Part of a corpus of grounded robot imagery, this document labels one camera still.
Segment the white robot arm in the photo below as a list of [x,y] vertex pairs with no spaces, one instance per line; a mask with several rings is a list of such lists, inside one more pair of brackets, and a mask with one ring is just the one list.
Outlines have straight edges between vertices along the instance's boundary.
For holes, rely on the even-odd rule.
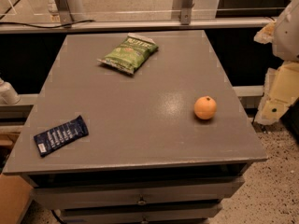
[[292,0],[275,22],[270,22],[254,41],[272,44],[273,54],[283,61],[265,75],[263,97],[255,121],[262,125],[277,122],[299,99],[299,0]]

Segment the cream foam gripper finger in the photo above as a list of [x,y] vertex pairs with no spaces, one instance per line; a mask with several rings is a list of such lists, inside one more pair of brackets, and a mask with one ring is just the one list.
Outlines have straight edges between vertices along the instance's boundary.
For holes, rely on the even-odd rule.
[[299,63],[284,62],[278,69],[269,68],[263,86],[263,97],[254,121],[271,125],[299,99]]
[[270,22],[265,25],[259,32],[256,33],[253,40],[260,44],[268,44],[273,41],[274,38],[274,30],[275,30],[275,22]]

